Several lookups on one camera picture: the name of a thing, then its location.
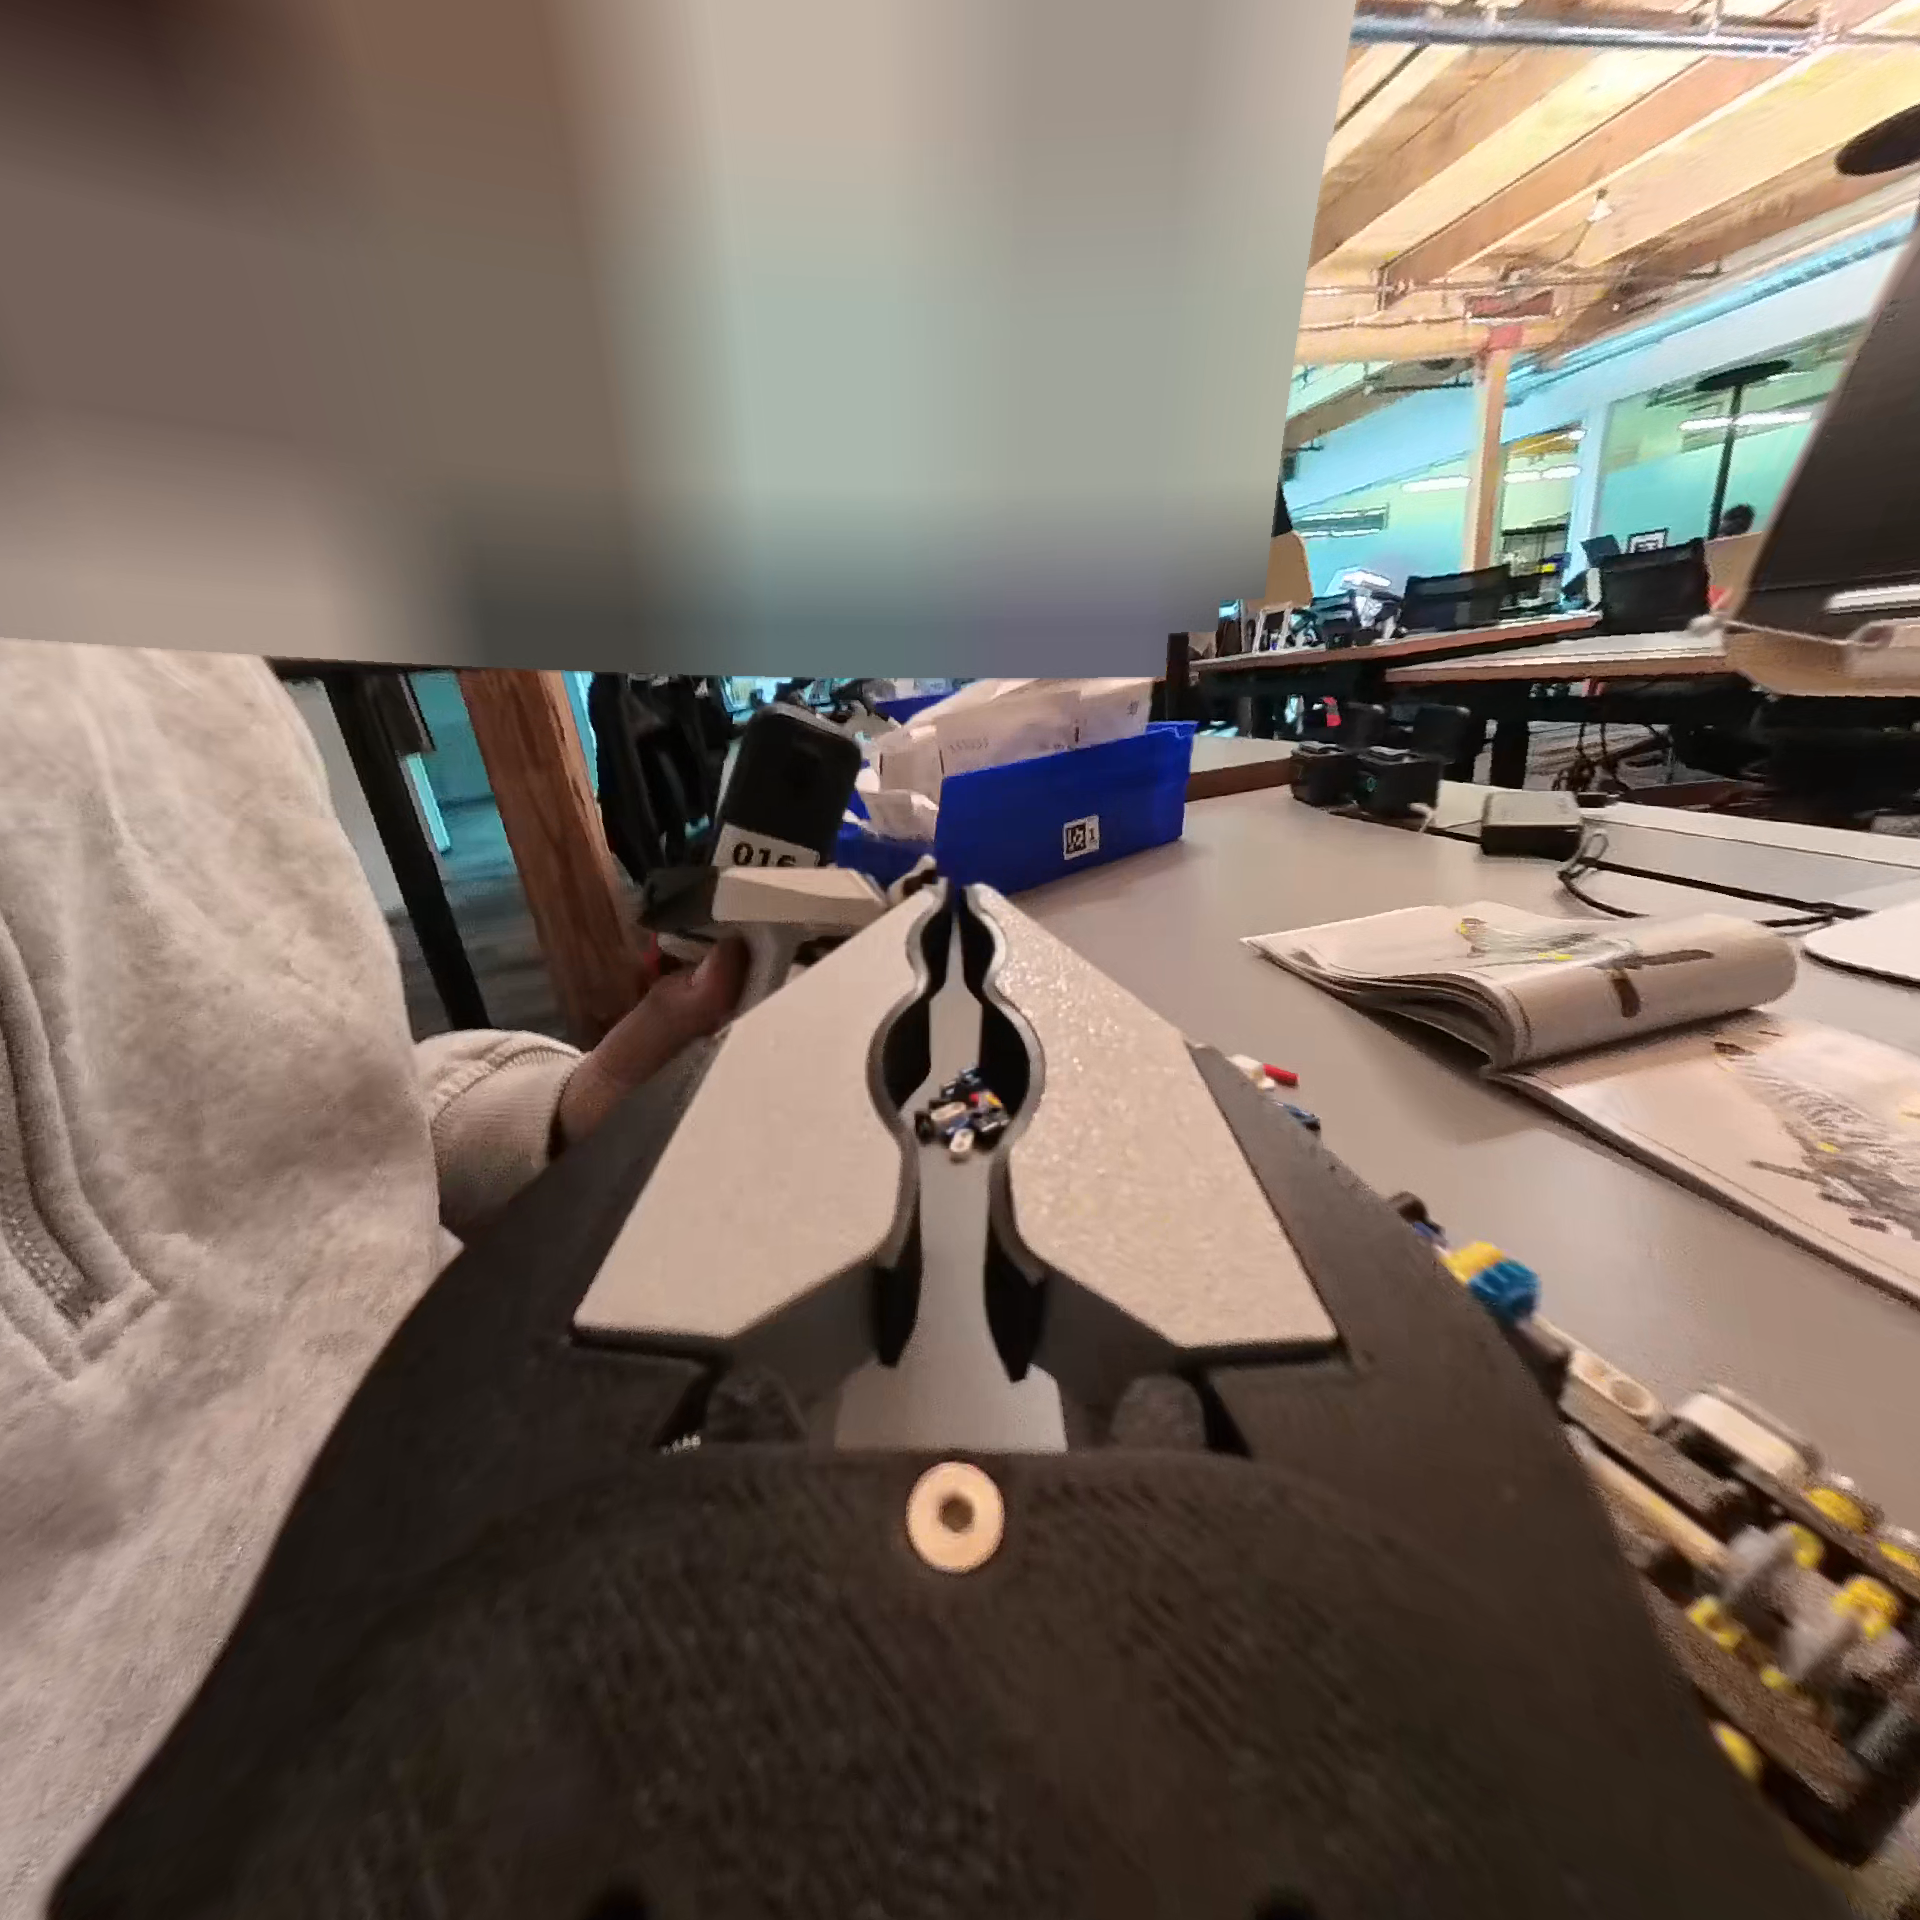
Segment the zebra striped lego model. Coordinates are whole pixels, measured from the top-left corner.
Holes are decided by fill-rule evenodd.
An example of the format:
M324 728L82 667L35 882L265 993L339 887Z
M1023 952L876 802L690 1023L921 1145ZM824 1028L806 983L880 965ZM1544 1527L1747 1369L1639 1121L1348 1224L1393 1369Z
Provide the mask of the zebra striped lego model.
M1740 1395L1660 1402L1421 1197L1390 1209L1544 1389L1721 1758L1859 1908L1913 1916L1917 1530Z

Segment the white flat pad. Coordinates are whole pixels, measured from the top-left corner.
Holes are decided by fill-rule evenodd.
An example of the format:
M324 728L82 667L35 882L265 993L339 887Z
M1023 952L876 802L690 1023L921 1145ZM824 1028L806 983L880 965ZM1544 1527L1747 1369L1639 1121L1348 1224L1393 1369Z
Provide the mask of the white flat pad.
M1853 920L1836 920L1804 936L1804 958L1839 974L1917 988L1917 920L1917 898L1874 910Z

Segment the wooden ceiling pillar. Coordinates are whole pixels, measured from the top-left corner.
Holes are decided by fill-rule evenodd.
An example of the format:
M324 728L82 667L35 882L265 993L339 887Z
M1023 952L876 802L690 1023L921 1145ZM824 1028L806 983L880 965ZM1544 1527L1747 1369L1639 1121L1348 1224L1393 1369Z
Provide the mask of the wooden ceiling pillar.
M1490 333L1476 354L1476 422L1470 436L1467 467L1467 506L1463 506L1463 569L1483 569L1492 563L1492 544L1498 531L1498 495L1502 495L1502 418L1506 402L1511 367L1515 357L1519 329L1502 325Z

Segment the person's left forearm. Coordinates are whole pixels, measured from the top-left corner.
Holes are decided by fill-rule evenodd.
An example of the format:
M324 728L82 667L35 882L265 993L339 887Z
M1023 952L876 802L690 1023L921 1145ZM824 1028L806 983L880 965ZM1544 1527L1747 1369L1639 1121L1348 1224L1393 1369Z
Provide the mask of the person's left forearm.
M437 1218L466 1243L559 1154L559 1110L583 1065L575 1046L519 1028L461 1028L414 1044Z

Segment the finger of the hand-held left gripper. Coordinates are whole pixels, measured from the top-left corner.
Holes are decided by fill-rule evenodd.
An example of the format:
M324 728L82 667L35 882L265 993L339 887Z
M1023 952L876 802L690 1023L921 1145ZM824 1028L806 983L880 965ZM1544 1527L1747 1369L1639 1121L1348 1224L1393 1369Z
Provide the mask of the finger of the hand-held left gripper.
M776 993L802 951L841 945L876 923L892 904L873 881L846 868L728 868L712 887L709 927L718 945L740 945L735 1009Z

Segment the black table leg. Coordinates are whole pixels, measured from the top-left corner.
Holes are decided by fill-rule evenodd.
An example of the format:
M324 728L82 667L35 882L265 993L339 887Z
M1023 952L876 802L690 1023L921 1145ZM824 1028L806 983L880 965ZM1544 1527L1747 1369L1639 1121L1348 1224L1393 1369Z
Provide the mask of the black table leg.
M324 666L318 682L369 805L374 837L395 871L403 917L413 927L440 1010L453 1028L488 1028L490 1014L471 969L466 948L443 891L437 850L421 821L414 788L403 769L403 753L392 727L397 718L397 673L363 666Z

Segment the dark laptop on stand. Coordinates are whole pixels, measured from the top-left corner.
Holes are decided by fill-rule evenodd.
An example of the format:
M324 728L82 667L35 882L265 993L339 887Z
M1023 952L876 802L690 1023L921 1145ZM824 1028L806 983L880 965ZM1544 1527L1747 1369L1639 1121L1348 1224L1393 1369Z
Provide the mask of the dark laptop on stand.
M1720 647L1774 698L1917 698L1913 235L1720 621Z

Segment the wooden post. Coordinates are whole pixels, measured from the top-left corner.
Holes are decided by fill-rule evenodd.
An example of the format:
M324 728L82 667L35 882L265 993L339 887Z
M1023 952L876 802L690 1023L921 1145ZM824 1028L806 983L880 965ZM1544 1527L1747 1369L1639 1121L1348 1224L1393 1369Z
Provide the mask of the wooden post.
M641 948L559 670L455 667L570 1041L594 1046L641 993Z

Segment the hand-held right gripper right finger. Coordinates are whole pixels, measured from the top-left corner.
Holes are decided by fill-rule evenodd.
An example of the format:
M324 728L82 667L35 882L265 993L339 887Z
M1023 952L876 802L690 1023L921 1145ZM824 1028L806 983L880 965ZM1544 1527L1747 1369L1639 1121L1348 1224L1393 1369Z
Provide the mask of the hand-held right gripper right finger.
M1339 1333L1220 1093L1243 1074L989 887L963 890L982 1065L1010 1110L982 1305L1008 1380L1110 1418L1136 1380L1316 1362Z

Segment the person's grey sweatshirt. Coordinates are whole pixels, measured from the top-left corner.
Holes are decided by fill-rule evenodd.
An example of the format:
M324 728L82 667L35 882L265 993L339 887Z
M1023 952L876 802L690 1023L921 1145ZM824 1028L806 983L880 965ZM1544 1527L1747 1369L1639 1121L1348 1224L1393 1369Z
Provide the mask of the person's grey sweatshirt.
M275 673L2 641L6 1916L440 1257L395 942Z

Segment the pile of small lego pieces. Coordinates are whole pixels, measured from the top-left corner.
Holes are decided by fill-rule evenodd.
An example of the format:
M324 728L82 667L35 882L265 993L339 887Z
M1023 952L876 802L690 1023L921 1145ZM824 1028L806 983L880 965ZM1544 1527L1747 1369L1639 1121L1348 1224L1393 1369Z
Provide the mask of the pile of small lego pieces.
M1319 1134L1319 1118L1287 1099L1302 1086L1297 1071L1252 1054L1232 1054L1229 1062L1258 1093L1278 1094L1289 1118ZM969 1158L989 1151L1010 1131L1010 1121L1014 1113L1004 1099L989 1086L985 1068L973 1065L914 1110L911 1134L921 1145L940 1148L950 1158Z

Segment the person's left hand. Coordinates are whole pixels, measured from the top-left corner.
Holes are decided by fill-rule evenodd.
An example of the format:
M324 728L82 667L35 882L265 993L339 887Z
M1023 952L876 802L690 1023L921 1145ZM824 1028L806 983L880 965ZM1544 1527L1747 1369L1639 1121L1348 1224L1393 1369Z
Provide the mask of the person's left hand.
M635 1004L567 1074L554 1107L548 1157L586 1139L639 1086L667 1068L686 1046L725 1028L750 974L750 948L725 939L690 967L660 974Z

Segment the lego instruction booklet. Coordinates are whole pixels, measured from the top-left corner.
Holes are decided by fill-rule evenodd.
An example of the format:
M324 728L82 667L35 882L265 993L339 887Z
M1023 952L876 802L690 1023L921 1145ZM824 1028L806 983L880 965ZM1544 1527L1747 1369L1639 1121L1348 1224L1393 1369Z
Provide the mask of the lego instruction booklet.
M1563 920L1492 901L1243 939L1855 1277L1917 1299L1917 1054L1779 1001L1798 956L1729 916Z

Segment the black charging dock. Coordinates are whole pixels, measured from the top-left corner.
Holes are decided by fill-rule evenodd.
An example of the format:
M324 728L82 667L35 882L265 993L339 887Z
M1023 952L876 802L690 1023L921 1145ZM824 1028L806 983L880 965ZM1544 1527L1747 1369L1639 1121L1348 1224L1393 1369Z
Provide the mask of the black charging dock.
M1467 705L1415 705L1402 723L1380 708L1352 747L1351 805L1368 820L1426 820L1447 782L1472 782L1482 747L1483 721Z
M1389 743L1389 708L1358 701L1310 704L1293 743L1293 798L1313 808L1348 805L1355 797L1361 756Z

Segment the blue plastic bin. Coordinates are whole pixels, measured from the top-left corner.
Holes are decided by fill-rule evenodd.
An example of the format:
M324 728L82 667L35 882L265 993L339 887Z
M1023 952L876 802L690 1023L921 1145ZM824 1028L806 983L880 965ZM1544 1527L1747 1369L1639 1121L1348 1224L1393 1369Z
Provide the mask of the blue plastic bin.
M846 821L834 863L892 887L928 858L940 878L1023 895L1182 837L1196 723L963 773L944 788L928 846Z

